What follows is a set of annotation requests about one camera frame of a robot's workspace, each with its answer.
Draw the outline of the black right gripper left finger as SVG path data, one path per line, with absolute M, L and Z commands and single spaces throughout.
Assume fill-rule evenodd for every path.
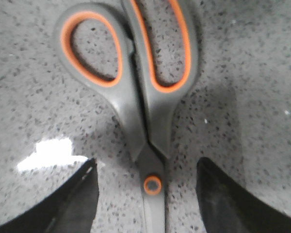
M 0 233 L 89 233 L 98 197 L 97 165 L 88 159 L 40 203 L 0 225 Z

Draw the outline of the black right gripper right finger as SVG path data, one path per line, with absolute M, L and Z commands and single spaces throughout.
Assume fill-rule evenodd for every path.
M 210 158 L 197 162 L 196 194 L 208 233 L 291 233 L 291 217 L 256 198 Z

